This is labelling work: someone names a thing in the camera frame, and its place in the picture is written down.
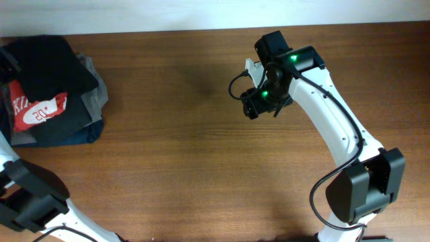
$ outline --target pile of clothes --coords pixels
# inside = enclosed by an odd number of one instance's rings
[[[11,146],[95,142],[108,90],[93,61],[60,36],[24,38],[0,48],[0,130]]]

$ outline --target wooden table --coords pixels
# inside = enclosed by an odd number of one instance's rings
[[[257,60],[254,43],[278,29],[293,48],[313,45],[362,124],[406,157],[398,201],[367,234],[430,240],[429,22],[67,36],[107,84],[105,130],[92,145],[17,152],[133,242],[313,235],[323,226],[308,193],[335,167],[327,146],[297,104],[250,121],[227,92],[245,59]],[[0,241],[36,237],[0,227]]]

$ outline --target wood grain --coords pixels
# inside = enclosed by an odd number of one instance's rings
[[[362,124],[406,157],[398,201],[367,233],[430,240],[429,22],[67,36],[106,82],[105,130],[92,145],[17,152],[131,241],[313,235],[322,224],[308,193],[334,168],[327,146],[297,104],[250,121],[227,92],[257,59],[255,41],[277,29],[293,48],[313,45]],[[323,189],[316,203],[328,214]],[[35,238],[0,227],[0,241]]]

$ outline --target red fabric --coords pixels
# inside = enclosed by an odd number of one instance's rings
[[[52,100],[29,103],[21,84],[17,80],[9,84],[11,105],[15,116],[13,130],[16,132],[27,130],[37,124],[47,121],[64,112],[67,93],[60,93]]]

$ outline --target white wall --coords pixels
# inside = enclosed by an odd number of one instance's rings
[[[0,36],[430,20],[430,0],[0,0]]]

